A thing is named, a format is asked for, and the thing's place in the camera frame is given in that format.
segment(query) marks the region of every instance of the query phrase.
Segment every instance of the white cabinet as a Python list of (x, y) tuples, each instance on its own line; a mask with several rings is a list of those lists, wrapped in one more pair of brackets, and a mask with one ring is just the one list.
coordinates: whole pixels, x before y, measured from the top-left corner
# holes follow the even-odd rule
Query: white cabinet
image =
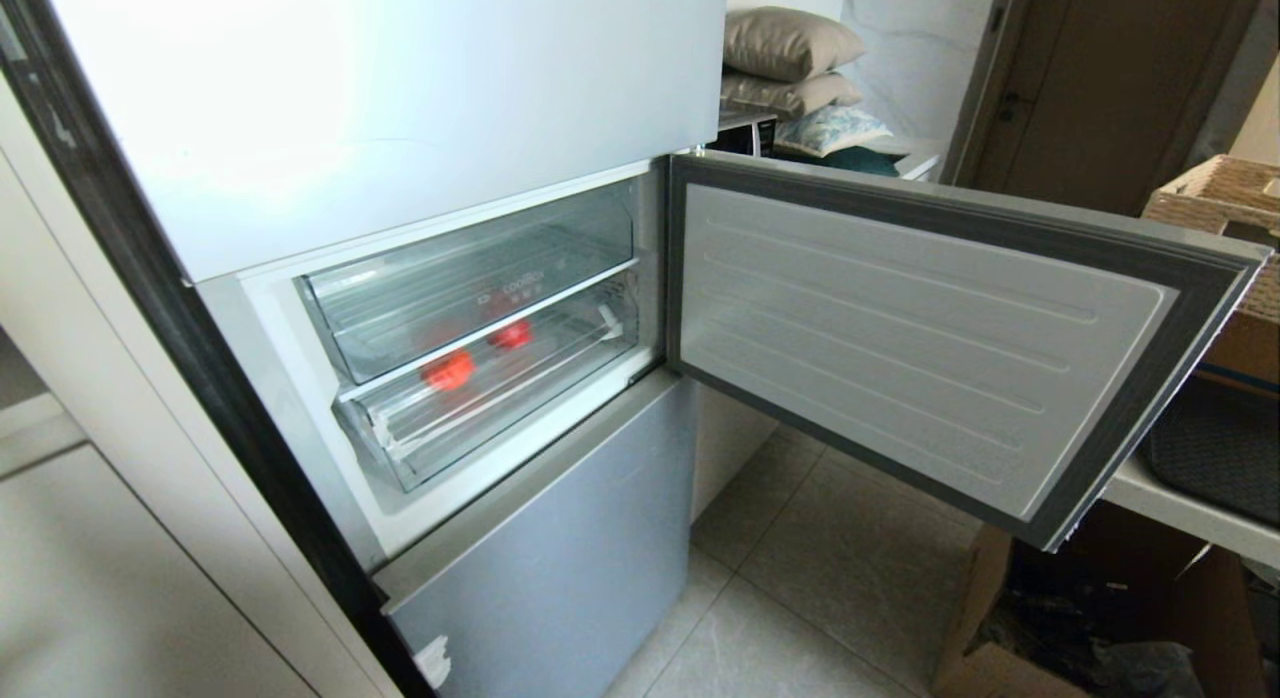
[(0, 482), (0, 693), (314, 695), (92, 446)]

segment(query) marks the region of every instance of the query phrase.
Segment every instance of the black mat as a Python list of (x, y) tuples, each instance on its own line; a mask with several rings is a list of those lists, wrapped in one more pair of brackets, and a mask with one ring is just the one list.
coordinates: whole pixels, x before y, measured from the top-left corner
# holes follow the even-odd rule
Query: black mat
[(1276, 407), (1275, 400), (1192, 378), (1138, 451), (1171, 488), (1280, 528)]

